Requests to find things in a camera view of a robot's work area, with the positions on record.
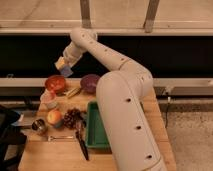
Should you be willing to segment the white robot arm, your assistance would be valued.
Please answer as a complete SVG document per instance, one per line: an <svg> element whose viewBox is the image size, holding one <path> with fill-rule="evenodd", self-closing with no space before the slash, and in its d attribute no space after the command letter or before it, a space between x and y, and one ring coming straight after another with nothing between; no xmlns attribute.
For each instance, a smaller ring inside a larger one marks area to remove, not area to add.
<svg viewBox="0 0 213 171"><path fill-rule="evenodd" d="M99 43L90 29L74 28L70 38L63 55L71 66L88 52L108 69L96 99L118 171L167 171L140 103L153 88L150 71Z"/></svg>

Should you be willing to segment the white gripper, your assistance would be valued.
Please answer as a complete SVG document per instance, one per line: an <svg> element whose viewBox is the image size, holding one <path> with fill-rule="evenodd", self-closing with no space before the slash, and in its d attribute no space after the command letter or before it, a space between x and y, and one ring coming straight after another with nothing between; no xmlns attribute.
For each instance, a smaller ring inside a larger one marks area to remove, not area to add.
<svg viewBox="0 0 213 171"><path fill-rule="evenodd" d="M82 50L74 43L70 43L64 49L63 57L70 66L74 66L82 57Z"/></svg>

